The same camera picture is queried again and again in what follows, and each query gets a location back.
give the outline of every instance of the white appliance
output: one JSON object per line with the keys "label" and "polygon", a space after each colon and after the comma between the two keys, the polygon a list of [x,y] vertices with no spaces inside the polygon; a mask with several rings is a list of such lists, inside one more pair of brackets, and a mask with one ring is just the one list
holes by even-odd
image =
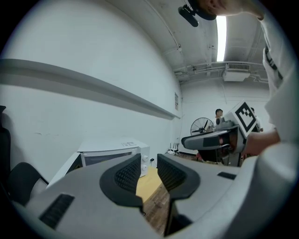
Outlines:
{"label": "white appliance", "polygon": [[64,177],[67,173],[80,167],[90,166],[126,155],[141,154],[141,175],[145,176],[150,164],[150,147],[129,137],[84,140],[74,153],[55,174],[49,186]]}
{"label": "white appliance", "polygon": [[250,65],[228,63],[223,73],[224,81],[244,81],[250,76]]}

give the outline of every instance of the desk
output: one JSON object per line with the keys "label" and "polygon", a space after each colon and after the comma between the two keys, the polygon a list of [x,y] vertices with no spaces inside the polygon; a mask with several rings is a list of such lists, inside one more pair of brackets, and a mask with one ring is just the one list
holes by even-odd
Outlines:
{"label": "desk", "polygon": [[138,180],[136,195],[141,197],[143,203],[145,203],[150,196],[155,193],[161,183],[162,181],[158,175],[158,169],[149,166],[148,174]]}

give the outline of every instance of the electric fan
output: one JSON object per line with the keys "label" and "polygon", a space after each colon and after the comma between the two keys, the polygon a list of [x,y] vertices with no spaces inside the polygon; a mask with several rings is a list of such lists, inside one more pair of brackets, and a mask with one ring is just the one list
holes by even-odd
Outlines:
{"label": "electric fan", "polygon": [[213,122],[208,118],[199,118],[191,125],[191,135],[203,134],[213,131],[215,126]]}

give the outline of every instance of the chair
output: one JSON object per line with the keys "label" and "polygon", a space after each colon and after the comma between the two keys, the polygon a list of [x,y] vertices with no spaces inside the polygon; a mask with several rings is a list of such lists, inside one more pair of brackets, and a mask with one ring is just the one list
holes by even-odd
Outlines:
{"label": "chair", "polygon": [[17,164],[7,179],[7,188],[11,199],[25,206],[30,199],[34,185],[39,179],[49,184],[29,163],[20,162]]}
{"label": "chair", "polygon": [[6,180],[10,173],[10,133],[2,126],[2,112],[5,108],[0,105],[0,182],[7,190]]}

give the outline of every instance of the gray robotic arm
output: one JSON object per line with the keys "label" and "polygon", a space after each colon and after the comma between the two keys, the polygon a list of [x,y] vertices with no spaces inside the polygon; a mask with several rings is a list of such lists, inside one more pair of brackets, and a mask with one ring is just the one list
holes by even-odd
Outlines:
{"label": "gray robotic arm", "polygon": [[205,161],[240,166],[247,136],[256,124],[251,108],[242,101],[224,118],[217,120],[214,132],[185,137],[182,144],[187,149],[198,150]]}
{"label": "gray robotic arm", "polygon": [[[158,155],[158,174],[170,195],[164,235],[252,236],[296,184],[298,154],[297,145],[280,144],[241,168]],[[161,238],[142,216],[142,200],[135,195],[140,161],[140,155],[129,155],[70,172],[26,209],[18,206],[19,213],[43,238]]]}

